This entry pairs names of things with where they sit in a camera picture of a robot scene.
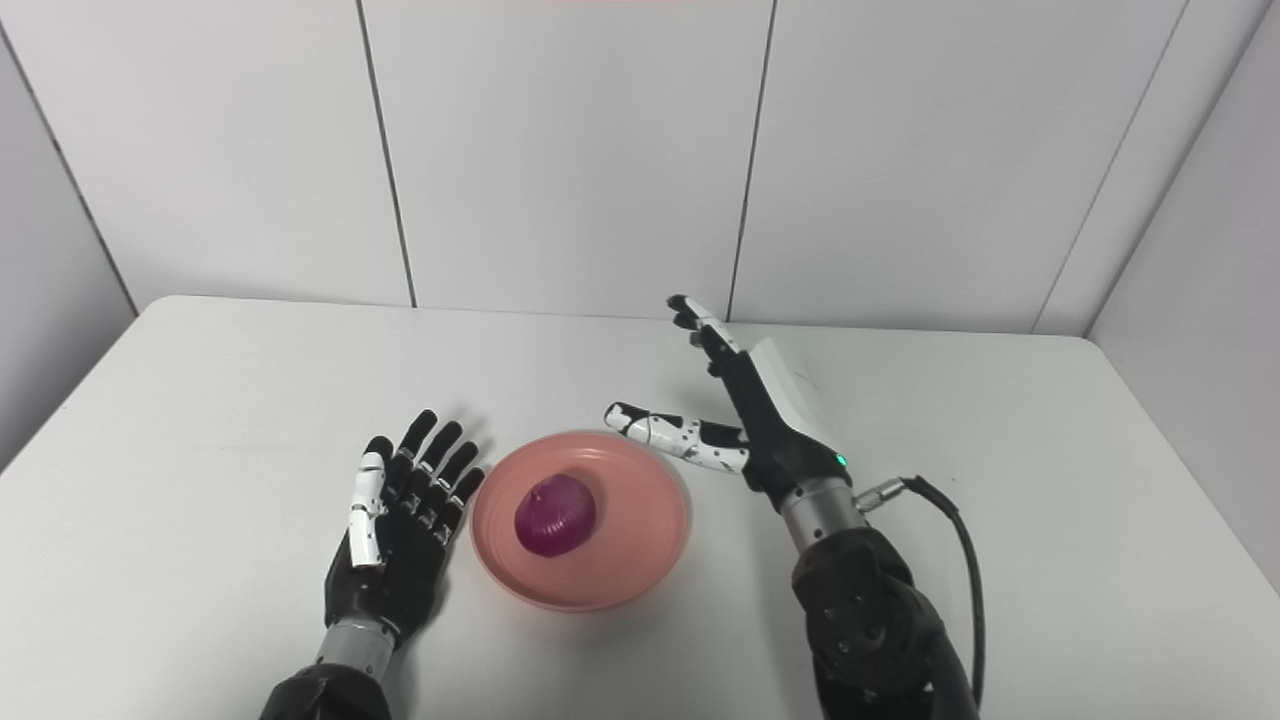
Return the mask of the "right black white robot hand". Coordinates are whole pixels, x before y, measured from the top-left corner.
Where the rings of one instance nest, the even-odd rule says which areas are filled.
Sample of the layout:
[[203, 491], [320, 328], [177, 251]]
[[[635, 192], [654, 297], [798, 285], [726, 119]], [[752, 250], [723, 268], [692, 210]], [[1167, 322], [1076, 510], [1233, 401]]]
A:
[[707, 355], [707, 370], [722, 382], [739, 425], [626, 402], [605, 410], [605, 425], [695, 466], [741, 475], [749, 489], [767, 496], [776, 510], [819, 483], [851, 489], [844, 455], [820, 429], [773, 340], [744, 348], [719, 318], [689, 296], [673, 295], [667, 305], [673, 323]]

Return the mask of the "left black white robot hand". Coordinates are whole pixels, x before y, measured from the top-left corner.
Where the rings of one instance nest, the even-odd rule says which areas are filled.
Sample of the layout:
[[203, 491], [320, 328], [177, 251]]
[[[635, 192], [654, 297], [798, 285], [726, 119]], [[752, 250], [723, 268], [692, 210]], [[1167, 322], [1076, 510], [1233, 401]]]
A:
[[326, 626], [374, 621], [401, 647], [426, 624], [451, 547], [485, 479], [479, 447], [462, 434], [457, 420], [425, 409], [401, 442], [369, 441], [324, 583]]

